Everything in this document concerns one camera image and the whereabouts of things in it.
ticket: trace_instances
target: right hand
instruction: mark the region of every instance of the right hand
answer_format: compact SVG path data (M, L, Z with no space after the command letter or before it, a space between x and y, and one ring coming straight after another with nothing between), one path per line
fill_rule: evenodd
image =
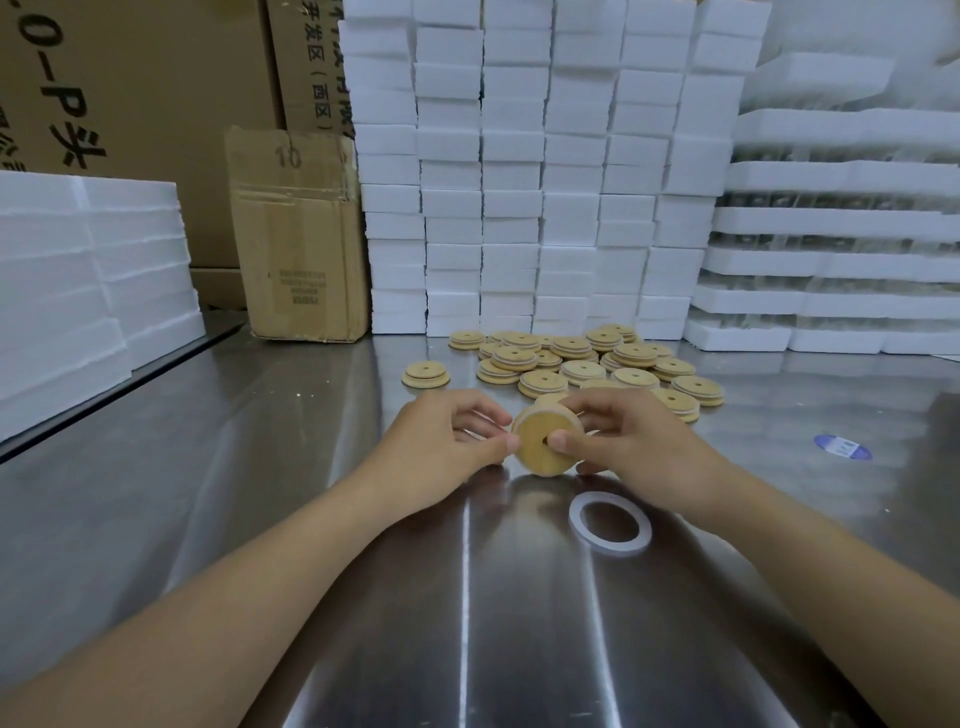
M708 529L738 468L643 389L586 389L561 402L586 432L551 432L547 444L583 462L580 474L613 471L636 496Z

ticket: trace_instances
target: left hand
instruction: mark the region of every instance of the left hand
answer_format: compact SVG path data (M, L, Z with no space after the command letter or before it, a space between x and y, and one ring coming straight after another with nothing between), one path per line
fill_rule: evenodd
M476 389L424 392L404 405L351 479L386 497L396 520L406 518L516 452L519 438L504 429L512 421L507 410Z

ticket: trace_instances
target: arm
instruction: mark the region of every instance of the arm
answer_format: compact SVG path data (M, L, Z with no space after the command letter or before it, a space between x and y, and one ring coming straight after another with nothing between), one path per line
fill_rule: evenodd
M510 421L476 391L411 402L354 474L14 691L0 725L239 724L347 564L385 528L515 451Z
M606 436L554 432L552 448L730 542L888 724L960 725L960 602L737 468L648 392L563 404Z

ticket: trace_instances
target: cardboard box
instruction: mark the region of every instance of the cardboard box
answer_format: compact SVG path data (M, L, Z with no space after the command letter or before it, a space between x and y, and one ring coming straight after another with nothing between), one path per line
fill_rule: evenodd
M228 130L230 200L257 336L352 342L367 332L353 157L353 142L336 134Z

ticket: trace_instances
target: white silicone ring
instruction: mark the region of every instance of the white silicone ring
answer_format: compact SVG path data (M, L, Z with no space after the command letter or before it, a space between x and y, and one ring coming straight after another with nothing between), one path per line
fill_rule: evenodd
M634 517L639 533L632 541L606 541L590 533L590 529L584 523L584 508L592 503L609 503L610 505L622 508ZM631 503L624 497L615 496L613 493L603 491L588 491L581 493L570 503L570 525L582 539L589 542L595 548L604 553L613 556L633 556L640 553L644 548L650 545L650 539L653 538L654 531L650 525L650 519L646 517L634 503Z

